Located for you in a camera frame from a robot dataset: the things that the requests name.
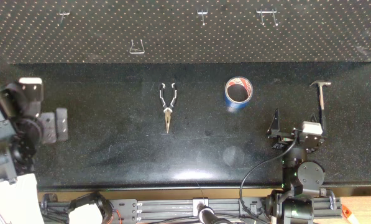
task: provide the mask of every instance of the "black pegboard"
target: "black pegboard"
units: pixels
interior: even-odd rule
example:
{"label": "black pegboard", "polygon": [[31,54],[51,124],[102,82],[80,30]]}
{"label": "black pegboard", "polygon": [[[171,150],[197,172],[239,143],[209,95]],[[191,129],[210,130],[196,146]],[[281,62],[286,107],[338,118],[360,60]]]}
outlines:
{"label": "black pegboard", "polygon": [[[260,9],[276,9],[278,25],[271,14],[262,25]],[[144,54],[129,53],[132,39]],[[0,54],[9,63],[371,61],[371,1],[0,1]]]}

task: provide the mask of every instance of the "tape roll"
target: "tape roll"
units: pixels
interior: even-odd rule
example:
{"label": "tape roll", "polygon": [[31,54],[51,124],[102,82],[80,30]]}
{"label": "tape roll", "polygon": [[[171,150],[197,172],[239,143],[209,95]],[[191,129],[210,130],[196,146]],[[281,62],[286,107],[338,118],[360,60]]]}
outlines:
{"label": "tape roll", "polygon": [[231,108],[242,109],[253,95],[252,83],[245,77],[231,78],[225,85],[225,101]]}

